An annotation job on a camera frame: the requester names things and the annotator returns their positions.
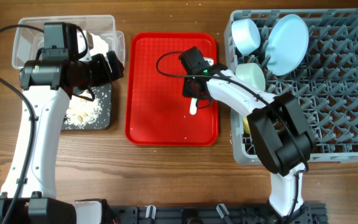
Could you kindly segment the white napkin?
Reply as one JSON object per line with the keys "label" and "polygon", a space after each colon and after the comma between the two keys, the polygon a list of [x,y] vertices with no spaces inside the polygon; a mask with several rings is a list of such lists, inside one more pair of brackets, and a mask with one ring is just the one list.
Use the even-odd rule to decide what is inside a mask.
{"label": "white napkin", "polygon": [[88,53],[86,55],[86,59],[90,59],[92,56],[97,54],[103,54],[106,56],[106,53],[109,50],[109,45],[105,40],[103,40],[100,36],[87,31],[84,31],[84,35],[88,41]]}

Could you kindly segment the green bowl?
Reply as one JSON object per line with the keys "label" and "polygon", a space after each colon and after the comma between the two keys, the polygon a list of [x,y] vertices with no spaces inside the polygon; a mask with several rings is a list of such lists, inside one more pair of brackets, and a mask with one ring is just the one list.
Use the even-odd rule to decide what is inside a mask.
{"label": "green bowl", "polygon": [[243,63],[236,67],[236,76],[247,84],[265,91],[265,77],[256,63]]}

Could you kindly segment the yellow plastic cup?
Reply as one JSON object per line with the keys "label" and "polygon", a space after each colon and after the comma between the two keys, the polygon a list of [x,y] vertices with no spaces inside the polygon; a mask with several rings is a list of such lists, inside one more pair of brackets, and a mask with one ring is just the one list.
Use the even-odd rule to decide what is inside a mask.
{"label": "yellow plastic cup", "polygon": [[249,127],[249,122],[248,122],[247,118],[243,117],[242,121],[243,121],[244,132],[246,134],[250,135],[250,127]]}

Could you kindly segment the light blue bowl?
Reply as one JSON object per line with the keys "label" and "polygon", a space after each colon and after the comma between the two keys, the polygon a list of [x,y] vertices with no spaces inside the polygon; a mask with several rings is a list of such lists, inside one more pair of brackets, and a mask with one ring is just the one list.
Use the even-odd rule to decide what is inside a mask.
{"label": "light blue bowl", "polygon": [[260,34],[251,19],[241,19],[232,23],[232,38],[238,51],[244,56],[260,47]]}

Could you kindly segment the light blue plate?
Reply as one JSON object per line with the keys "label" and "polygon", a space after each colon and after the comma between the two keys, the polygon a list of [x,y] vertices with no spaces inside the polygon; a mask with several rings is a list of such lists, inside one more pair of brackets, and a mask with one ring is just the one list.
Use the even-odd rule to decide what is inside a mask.
{"label": "light blue plate", "polygon": [[270,59],[267,69],[276,76],[292,72],[304,59],[308,42],[308,28],[303,19],[296,14],[284,16],[268,37],[265,56]]}

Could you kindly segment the white plastic spoon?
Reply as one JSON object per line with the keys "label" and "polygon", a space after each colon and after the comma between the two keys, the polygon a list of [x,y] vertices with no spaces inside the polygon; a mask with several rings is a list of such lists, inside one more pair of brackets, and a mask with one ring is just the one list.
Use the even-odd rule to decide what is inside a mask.
{"label": "white plastic spoon", "polygon": [[198,99],[197,98],[192,98],[191,99],[191,102],[190,102],[190,114],[191,115],[195,115],[197,113],[197,101]]}

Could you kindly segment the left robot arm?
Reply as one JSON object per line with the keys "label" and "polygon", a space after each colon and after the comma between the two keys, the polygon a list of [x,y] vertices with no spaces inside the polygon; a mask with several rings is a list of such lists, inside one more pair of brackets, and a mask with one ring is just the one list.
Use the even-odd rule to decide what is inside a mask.
{"label": "left robot arm", "polygon": [[124,67],[113,51],[85,60],[81,27],[47,22],[44,46],[20,71],[23,102],[19,135],[0,192],[0,223],[118,223],[105,199],[57,200],[55,164],[64,117],[73,96],[118,80]]}

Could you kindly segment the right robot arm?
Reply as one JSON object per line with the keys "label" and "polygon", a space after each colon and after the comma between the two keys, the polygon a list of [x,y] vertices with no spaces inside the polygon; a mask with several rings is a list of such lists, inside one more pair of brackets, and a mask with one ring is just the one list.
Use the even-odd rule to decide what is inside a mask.
{"label": "right robot arm", "polygon": [[301,178],[316,139],[298,99],[247,84],[225,65],[211,65],[197,47],[178,59],[186,72],[183,95],[220,101],[247,119],[257,157],[271,174],[270,206],[287,223],[300,216]]}

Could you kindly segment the grey dishwasher rack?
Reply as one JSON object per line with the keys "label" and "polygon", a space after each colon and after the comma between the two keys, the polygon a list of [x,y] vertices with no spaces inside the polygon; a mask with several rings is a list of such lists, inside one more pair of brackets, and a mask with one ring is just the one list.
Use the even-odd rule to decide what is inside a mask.
{"label": "grey dishwasher rack", "polygon": [[[308,27],[306,55],[294,71],[276,76],[267,69],[264,55],[269,34],[287,15],[301,17]],[[236,10],[230,22],[251,19],[261,35],[260,48],[243,56],[231,28],[224,31],[226,63],[235,69],[242,63],[256,63],[264,70],[269,93],[291,93],[311,126],[317,148],[313,162],[358,162],[358,8]]]}

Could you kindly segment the clear plastic bin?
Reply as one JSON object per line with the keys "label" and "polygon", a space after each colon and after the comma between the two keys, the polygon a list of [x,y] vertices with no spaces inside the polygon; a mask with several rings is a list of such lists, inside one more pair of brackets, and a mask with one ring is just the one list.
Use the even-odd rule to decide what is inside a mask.
{"label": "clear plastic bin", "polygon": [[[125,62],[124,34],[116,29],[112,15],[25,17],[19,21],[19,24],[43,29],[46,22],[76,24],[82,30],[100,36],[108,43],[108,51],[115,51],[121,63]],[[43,46],[44,35],[42,33],[32,29],[18,28],[12,49],[13,68],[20,70],[26,61],[35,59],[38,49]]]}

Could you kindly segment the red serving tray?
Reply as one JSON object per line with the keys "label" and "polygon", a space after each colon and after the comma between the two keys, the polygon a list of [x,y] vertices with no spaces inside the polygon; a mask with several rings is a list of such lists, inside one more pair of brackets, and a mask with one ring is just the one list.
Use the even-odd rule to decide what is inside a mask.
{"label": "red serving tray", "polygon": [[217,44],[206,33],[142,32],[131,42],[126,104],[126,138],[143,146],[209,146],[219,134],[217,102],[201,101],[190,114],[182,95],[185,70],[178,52],[196,46],[217,59]]}

